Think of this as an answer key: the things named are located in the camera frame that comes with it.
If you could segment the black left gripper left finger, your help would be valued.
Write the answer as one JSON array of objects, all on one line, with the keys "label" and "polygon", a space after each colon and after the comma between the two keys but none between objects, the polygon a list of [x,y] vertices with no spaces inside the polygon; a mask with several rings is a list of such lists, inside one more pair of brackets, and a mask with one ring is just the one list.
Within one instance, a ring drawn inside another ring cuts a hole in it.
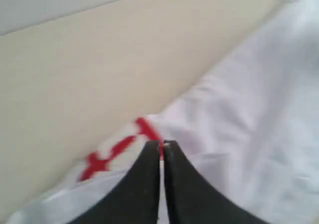
[{"label": "black left gripper left finger", "polygon": [[156,224],[160,201],[160,143],[145,143],[119,183],[71,224]]}]

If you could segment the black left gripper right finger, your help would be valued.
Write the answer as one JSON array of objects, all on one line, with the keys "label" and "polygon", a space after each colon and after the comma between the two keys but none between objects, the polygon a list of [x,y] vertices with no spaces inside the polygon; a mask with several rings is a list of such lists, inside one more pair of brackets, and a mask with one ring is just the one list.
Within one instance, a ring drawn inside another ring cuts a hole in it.
[{"label": "black left gripper right finger", "polygon": [[262,224],[195,169],[176,141],[163,143],[164,188],[171,224]]}]

